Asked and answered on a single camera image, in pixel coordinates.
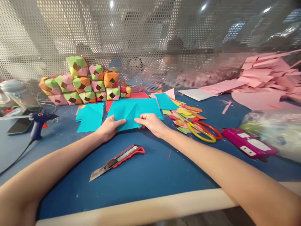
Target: origami ball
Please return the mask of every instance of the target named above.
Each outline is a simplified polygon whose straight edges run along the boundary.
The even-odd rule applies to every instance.
[[[103,80],[103,68],[99,64],[93,64],[89,67],[92,80]]]
[[[92,88],[94,92],[105,92],[106,88],[104,87],[103,81],[92,81]]]
[[[44,93],[46,93],[47,96],[62,93],[60,86],[54,78],[43,77],[41,82],[39,83],[39,87]]]
[[[96,100],[97,101],[107,101],[107,94],[106,92],[97,92],[96,94]]]
[[[120,97],[121,98],[130,98],[131,97],[131,88],[129,86],[120,87]]]
[[[55,94],[48,97],[56,106],[68,104],[63,94]]]
[[[107,88],[107,100],[119,100],[120,87]]]
[[[105,87],[118,87],[118,77],[119,75],[114,71],[105,72],[103,77]]]
[[[86,60],[80,56],[69,56],[66,58],[72,76],[87,76],[88,65]]]
[[[75,91],[75,88],[72,84],[74,77],[71,75],[59,75],[55,78],[55,81],[60,86],[63,93]]]
[[[78,93],[83,93],[83,92],[91,92],[92,91],[92,86],[91,86],[91,81],[87,77],[76,77],[73,80],[73,85],[75,87],[75,90]]]
[[[81,97],[76,91],[64,93],[64,97],[69,105],[82,104]]]
[[[80,93],[79,96],[81,97],[84,104],[96,102],[95,92],[84,92]]]

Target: person's arm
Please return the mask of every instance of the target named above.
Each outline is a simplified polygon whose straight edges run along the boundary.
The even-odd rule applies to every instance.
[[[154,114],[135,119],[170,143],[238,202],[256,225],[301,225],[301,198],[244,161],[165,126]]]
[[[108,117],[92,134],[35,161],[0,187],[1,225],[34,225],[40,200],[76,163],[126,122]]]

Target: red handle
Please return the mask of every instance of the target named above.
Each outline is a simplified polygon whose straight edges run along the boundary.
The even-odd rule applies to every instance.
[[[201,121],[194,121],[194,123],[196,123],[198,126],[200,126],[206,133],[209,133],[211,134],[212,136],[215,137],[215,139],[217,140],[221,140],[223,138],[222,134],[217,130],[215,129],[214,127],[204,123],[204,122],[201,122]],[[208,127],[209,129],[211,129],[213,132],[216,133],[217,136],[215,136],[213,133],[211,133],[208,129],[206,129],[205,127]]]
[[[126,160],[130,159],[131,157],[133,157],[136,154],[144,154],[145,150],[143,149],[143,147],[140,147],[139,149],[137,149],[136,151],[134,151],[132,154],[130,154],[129,156],[127,156],[126,158],[124,158],[123,160],[121,160],[120,162],[118,162],[116,165],[114,165],[112,168],[117,168],[117,166],[119,166],[121,163],[125,162]]]

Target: smartphone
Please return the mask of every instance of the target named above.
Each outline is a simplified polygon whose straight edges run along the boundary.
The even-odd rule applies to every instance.
[[[43,110],[42,107],[28,108],[23,112],[23,116],[29,115],[30,113],[40,113]],[[7,135],[16,135],[26,133],[32,126],[33,121],[28,118],[20,118],[16,123],[7,131]]]

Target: blue glue gun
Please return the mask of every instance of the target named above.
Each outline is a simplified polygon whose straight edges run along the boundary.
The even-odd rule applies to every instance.
[[[29,120],[34,122],[34,126],[30,134],[31,140],[32,141],[40,140],[42,138],[41,131],[44,123],[47,122],[48,120],[53,120],[57,117],[59,116],[55,114],[30,113]]]

